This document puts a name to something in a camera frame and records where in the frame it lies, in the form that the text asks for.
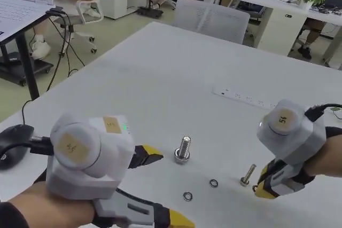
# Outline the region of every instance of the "floor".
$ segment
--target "floor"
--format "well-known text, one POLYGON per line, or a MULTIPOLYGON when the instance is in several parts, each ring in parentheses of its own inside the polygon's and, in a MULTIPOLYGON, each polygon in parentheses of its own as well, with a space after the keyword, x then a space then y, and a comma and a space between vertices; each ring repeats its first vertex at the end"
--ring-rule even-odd
MULTIPOLYGON (((173 20, 173 11, 169 7, 163 7, 164 14, 159 22, 171 23, 173 20)), ((82 59, 85 64, 88 64, 101 56, 103 53, 116 46, 118 43, 132 35, 134 32, 140 30, 145 25, 153 21, 152 19, 141 17, 137 14, 131 14, 116 21, 111 19, 105 19, 99 23, 93 23, 87 26, 80 26, 76 30, 93 33, 96 40, 98 51, 96 54, 90 53, 90 51, 84 47, 80 41, 73 41, 72 46, 76 50, 77 55, 82 59)), ((255 25, 250 25, 250 28, 256 31, 255 25)), ((33 32, 27 33, 27 39, 30 41, 33 37, 33 32)), ((46 34, 46 41, 51 45, 51 54, 46 58, 46 61, 56 64, 58 60, 58 52, 60 51, 62 39, 56 32, 55 28, 51 24, 46 34)), ((321 56, 328 47, 330 41, 325 38, 319 38, 317 42, 312 46, 313 63, 322 64, 321 56)), ((250 36, 245 37, 244 44, 252 45, 253 39, 250 36)), ((77 60, 76 56, 69 51, 69 59, 71 69, 82 68, 81 63, 77 60)), ((293 51, 290 56, 292 58, 300 58, 300 54, 297 51, 293 51)), ((42 74, 37 77, 37 83, 40 93, 46 91, 48 87, 54 69, 50 74, 42 74)), ((67 58, 62 59, 59 66, 56 78, 53 85, 57 85, 61 81, 65 80, 68 75, 67 58)), ((7 117, 18 111, 22 105, 30 99, 27 87, 20 87, 5 80, 0 80, 1 98, 0 98, 0 121, 5 120, 7 117)))

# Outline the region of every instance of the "gray chair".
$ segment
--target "gray chair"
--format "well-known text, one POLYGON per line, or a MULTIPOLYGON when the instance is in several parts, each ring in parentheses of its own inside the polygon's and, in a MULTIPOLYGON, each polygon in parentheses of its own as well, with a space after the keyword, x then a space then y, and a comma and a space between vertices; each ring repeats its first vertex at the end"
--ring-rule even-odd
POLYGON ((178 0, 173 26, 242 44, 250 15, 222 5, 178 0))
POLYGON ((100 0, 77 1, 76 2, 76 8, 77 8, 77 10, 79 12, 79 15, 76 15, 76 16, 70 15, 69 16, 70 21, 67 18, 64 18, 64 19, 58 18, 57 20, 55 20, 55 22, 60 24, 60 26, 62 28, 64 28, 65 22, 66 22, 66 26, 67 26, 67 41, 66 41, 66 44, 64 46, 64 49, 60 53, 61 56, 64 56, 64 54, 65 54, 65 51, 66 51, 68 43, 69 43, 68 42, 69 38, 71 40, 73 40, 74 38, 80 38, 80 39, 84 40, 84 42, 87 45, 89 45, 91 53, 96 53, 97 52, 97 47, 93 43, 94 40, 95 40, 94 35, 93 34, 89 34, 89 33, 76 32, 74 30, 74 26, 75 25, 87 25, 89 23, 102 21, 103 18, 104 18, 104 15, 103 15, 103 10, 102 10, 101 5, 100 5, 100 0), (100 14, 100 18, 92 17, 90 15, 82 13, 81 6, 85 5, 85 4, 90 4, 92 8, 96 9, 97 12, 100 14))

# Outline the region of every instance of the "table surface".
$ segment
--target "table surface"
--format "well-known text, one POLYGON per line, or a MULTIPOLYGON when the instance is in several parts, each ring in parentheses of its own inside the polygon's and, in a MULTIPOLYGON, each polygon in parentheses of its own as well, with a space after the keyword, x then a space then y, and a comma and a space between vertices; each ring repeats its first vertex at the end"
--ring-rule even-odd
POLYGON ((240 1, 246 1, 249 3, 262 5, 262 6, 266 6, 266 7, 273 8, 273 9, 281 9, 281 10, 286 10, 289 12, 306 14, 309 18, 313 18, 316 20, 329 22, 332 24, 342 26, 342 17, 339 15, 324 14, 324 13, 319 13, 319 12, 315 12, 312 10, 306 11, 306 10, 299 8, 298 5, 289 4, 281 0, 240 0, 240 1))
MULTIPOLYGON (((135 142, 150 144, 165 157, 128 170, 120 188, 180 211, 196 227, 335 228, 342 179, 317 177, 305 190, 274 201, 240 186, 252 163, 255 184, 273 158, 256 137, 267 111, 212 90, 224 85, 268 101, 338 103, 341 79, 336 70, 154 22, 28 104, 25 116, 37 135, 48 136, 64 112, 84 118, 126 115, 135 142), (177 51, 165 51, 170 42, 177 51), (184 135, 193 140, 191 159, 179 166, 173 151, 184 135), (218 188, 209 186, 210 179, 218 188), (193 201, 183 200, 186 191, 193 201)), ((324 118, 327 125, 341 123, 331 113, 324 118)), ((20 112, 0 123, 0 130, 17 123, 20 112)), ((0 173, 1 199, 27 188, 45 167, 46 157, 28 154, 0 173)))

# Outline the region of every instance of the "computer mouse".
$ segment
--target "computer mouse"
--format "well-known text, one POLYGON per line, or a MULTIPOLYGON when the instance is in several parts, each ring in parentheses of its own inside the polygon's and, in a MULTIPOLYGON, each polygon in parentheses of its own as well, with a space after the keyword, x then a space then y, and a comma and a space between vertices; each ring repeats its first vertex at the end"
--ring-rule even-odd
MULTIPOLYGON (((29 125, 14 125, 0 133, 0 151, 11 144, 27 143, 34 128, 29 125)), ((25 156, 27 148, 18 146, 0 156, 0 170, 7 170, 16 166, 25 156)))

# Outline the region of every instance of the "white desk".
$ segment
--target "white desk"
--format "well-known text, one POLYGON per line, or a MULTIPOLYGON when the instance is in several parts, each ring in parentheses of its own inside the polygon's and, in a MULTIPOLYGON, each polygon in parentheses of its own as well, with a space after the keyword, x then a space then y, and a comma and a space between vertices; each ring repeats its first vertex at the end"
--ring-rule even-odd
MULTIPOLYGON (((259 26, 254 47, 285 56, 290 52, 307 17, 342 26, 341 16, 302 10, 294 4, 280 0, 240 1, 268 7, 259 26)), ((323 58, 326 60, 331 59, 341 42, 342 30, 338 33, 323 58)), ((339 58, 339 64, 342 64, 342 58, 339 58)))
MULTIPOLYGON (((338 102, 341 79, 336 70, 154 22, 27 105, 25 115, 37 134, 48 136, 63 112, 126 114, 136 143, 150 144, 165 157, 129 170, 120 188, 182 212, 196 228, 335 228, 340 225, 342 179, 318 177, 305 190, 275 201, 256 198, 251 187, 240 186, 238 180, 252 163, 258 166, 254 184, 272 158, 256 137, 267 111, 211 92, 223 83, 269 101, 338 102), (149 54, 169 42, 179 54, 149 54), (173 151, 184 135, 193 139, 191 159, 179 166, 173 151), (209 186, 212 178, 218 188, 209 186), (185 191, 192 192, 193 201, 183 200, 185 191)), ((339 124, 329 113, 325 120, 339 124)), ((18 112, 0 130, 20 122, 18 112)), ((29 186, 45 165, 45 157, 27 155, 0 173, 2 200, 29 186)))

